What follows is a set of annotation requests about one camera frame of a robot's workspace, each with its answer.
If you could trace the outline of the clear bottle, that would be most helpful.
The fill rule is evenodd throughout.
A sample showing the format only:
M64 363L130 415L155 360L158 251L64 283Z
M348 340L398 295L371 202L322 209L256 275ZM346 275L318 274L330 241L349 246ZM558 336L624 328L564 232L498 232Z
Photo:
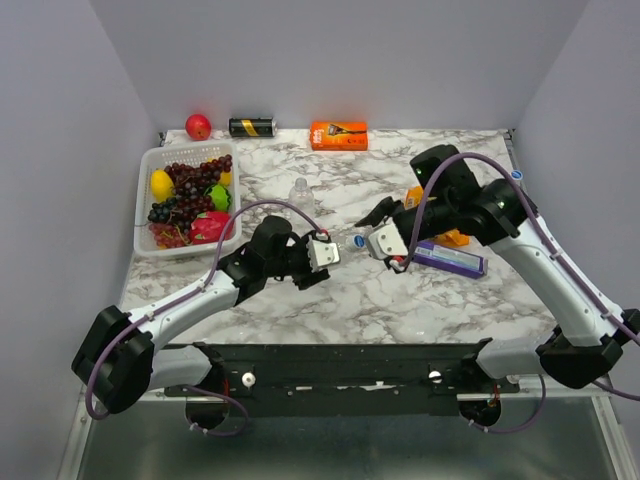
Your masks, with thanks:
M315 217L314 193L305 178L299 177L294 181L289 191L288 203L297 207L310 218Z
M340 251L341 255L348 256L348 255L355 254L355 253L362 252L362 251L366 250L366 243L365 243L365 247L363 249L359 250L359 251L353 251L347 246L347 241L348 241L349 237L353 236L353 235L356 235L356 234L344 235L344 236L341 236L337 240L339 251Z
M522 190L522 189L523 189L523 184L522 184L522 180L523 180L523 179L522 179L521 181L516 181L516 180L514 180L514 179L511 177L511 172L509 173L509 182L510 182L510 184L511 184L512 186L516 186L519 190Z

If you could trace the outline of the blue cap table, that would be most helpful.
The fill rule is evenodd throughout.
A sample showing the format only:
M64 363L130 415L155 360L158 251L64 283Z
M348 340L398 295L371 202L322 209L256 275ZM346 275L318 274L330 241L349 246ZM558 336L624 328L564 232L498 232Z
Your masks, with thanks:
M362 235L356 234L350 236L347 241L347 246L353 251L359 251L365 247L365 240Z

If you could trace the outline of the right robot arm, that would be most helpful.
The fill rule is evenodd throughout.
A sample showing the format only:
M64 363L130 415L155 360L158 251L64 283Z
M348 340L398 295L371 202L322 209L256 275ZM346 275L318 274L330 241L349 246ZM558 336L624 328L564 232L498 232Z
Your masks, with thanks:
M499 163L438 145L410 165L423 197L410 209L386 197L358 221L372 230L370 255L402 273L419 242L457 229L506 261L556 321L540 337L482 341L459 370L467 389L480 392L509 375L547 375L581 389L612 370L627 342L639 340L638 310L622 309L594 286Z

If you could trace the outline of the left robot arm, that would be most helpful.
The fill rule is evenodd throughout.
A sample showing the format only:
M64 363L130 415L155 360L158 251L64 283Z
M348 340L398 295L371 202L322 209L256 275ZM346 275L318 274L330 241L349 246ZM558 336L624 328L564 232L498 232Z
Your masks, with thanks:
M298 236L288 220L268 216L248 242L217 259L209 273L187 287L129 312L103 309L71 364L86 387L86 401L99 400L110 414L127 410L160 387L154 363L174 338L256 295L269 279L291 278L306 290L328 279L337 259L337 246L327 233Z

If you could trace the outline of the orange snack bag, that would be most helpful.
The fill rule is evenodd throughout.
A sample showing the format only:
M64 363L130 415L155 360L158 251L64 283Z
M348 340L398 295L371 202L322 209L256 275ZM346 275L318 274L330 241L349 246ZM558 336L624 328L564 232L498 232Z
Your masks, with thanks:
M417 207L422 200L423 194L424 190L421 186L414 186L410 188L404 199L404 207L406 209ZM471 237L462 234L457 229L453 229L430 238L430 241L447 248L460 248L468 246L471 243Z

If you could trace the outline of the purple toothpaste box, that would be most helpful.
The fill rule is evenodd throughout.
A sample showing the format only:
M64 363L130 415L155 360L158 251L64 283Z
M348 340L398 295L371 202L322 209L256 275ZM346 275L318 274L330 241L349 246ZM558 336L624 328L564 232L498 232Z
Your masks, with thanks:
M484 257L430 241L418 243L412 261L470 279L484 277L488 270L488 261Z

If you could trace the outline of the orange razor box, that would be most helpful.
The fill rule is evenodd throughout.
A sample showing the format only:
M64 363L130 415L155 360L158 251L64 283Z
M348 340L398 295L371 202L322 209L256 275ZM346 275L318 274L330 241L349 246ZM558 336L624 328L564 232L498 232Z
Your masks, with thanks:
M310 144L314 151L366 151L368 125L366 122L313 122Z

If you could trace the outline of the red dragon fruit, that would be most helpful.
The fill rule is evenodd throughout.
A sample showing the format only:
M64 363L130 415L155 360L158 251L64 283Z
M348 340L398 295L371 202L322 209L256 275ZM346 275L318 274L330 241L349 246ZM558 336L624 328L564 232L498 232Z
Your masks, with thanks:
M231 216L222 211L207 211L196 216L192 221L189 239L194 245L217 243L222 237L222 232ZM227 230L224 240L230 240L233 236L233 227Z

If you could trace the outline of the green toy fruit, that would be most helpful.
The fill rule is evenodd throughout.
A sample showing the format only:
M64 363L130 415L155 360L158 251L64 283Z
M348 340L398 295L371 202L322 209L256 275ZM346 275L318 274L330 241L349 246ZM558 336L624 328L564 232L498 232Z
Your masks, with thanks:
M211 201L215 211L228 212L232 205L232 196L224 185L210 186L205 191L205 196Z

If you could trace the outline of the yellow fruit behind grapes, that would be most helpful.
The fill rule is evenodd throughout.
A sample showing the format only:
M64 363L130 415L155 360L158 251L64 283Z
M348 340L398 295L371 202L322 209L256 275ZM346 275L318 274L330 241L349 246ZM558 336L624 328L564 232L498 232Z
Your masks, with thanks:
M227 171L223 171L220 174L218 183L222 186L230 186L232 183L232 173L231 172L227 172Z

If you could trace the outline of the light red grapes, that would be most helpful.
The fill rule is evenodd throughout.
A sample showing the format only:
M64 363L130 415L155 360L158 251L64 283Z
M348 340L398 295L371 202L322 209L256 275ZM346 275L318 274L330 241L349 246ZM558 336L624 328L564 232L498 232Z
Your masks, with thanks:
M148 230L157 248L174 249L190 245L190 240L179 228L162 223L151 223Z

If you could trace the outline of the red grape bunch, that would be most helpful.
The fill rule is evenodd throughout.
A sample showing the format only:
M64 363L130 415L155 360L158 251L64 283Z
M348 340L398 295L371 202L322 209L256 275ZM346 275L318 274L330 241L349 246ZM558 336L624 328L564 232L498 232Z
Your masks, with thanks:
M170 223L184 229L197 215L215 211L205 191L219 184L223 171L232 173L232 167L233 157L230 154L209 159L198 166L173 163L165 167L174 183L174 195L171 198L176 202Z

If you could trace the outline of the dark blue grapes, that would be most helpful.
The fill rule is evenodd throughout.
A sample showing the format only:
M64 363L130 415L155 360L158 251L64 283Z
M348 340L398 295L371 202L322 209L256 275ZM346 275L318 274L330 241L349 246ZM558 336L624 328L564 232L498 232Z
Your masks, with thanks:
M153 203L147 214L150 223L169 224L176 202L173 198L159 203Z

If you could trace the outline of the black gold can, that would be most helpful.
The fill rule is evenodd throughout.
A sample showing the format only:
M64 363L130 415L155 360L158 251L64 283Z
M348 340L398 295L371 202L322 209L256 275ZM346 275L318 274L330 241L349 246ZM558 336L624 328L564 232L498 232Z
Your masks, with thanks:
M228 130L232 138L273 138L277 125L273 118L230 118Z

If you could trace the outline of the yellow lemon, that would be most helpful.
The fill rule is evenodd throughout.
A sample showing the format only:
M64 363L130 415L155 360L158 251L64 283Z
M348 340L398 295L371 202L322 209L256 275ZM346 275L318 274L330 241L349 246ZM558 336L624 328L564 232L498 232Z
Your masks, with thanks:
M174 195L174 183L170 175L162 169L155 170L150 177L150 189L158 203L165 202Z

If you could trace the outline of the red apple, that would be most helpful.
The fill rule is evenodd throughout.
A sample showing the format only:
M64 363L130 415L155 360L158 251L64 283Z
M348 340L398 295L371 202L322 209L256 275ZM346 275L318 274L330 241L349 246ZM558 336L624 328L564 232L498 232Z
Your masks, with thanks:
M185 131L192 140L205 141L211 135L212 125L205 115L192 114L186 119Z

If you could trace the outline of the white plastic basket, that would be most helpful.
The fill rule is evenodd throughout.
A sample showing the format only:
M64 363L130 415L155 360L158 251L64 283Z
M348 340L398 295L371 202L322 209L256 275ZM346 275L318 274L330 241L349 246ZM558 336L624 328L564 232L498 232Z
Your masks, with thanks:
M222 156L232 157L231 183L227 190L231 196L230 213L233 214L241 206L240 170L237 166L238 151L234 143L226 140L209 140L200 142L173 143L164 147L148 150L140 164L138 189L135 206L134 251L137 255L148 258L183 258L213 254L216 243L195 246L162 249L149 229L147 216L155 202L151 192L151 175L154 171L171 166L174 163L198 167L205 161Z

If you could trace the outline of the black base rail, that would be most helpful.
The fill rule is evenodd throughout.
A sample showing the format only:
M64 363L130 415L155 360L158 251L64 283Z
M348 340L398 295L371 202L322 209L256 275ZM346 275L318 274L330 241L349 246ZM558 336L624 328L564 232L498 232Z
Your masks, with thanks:
M173 344L162 355L189 353L204 372L196 392L179 380L167 388L203 404L207 415L252 419L428 414L456 416L500 390L517 392L506 378L476 363L477 344Z

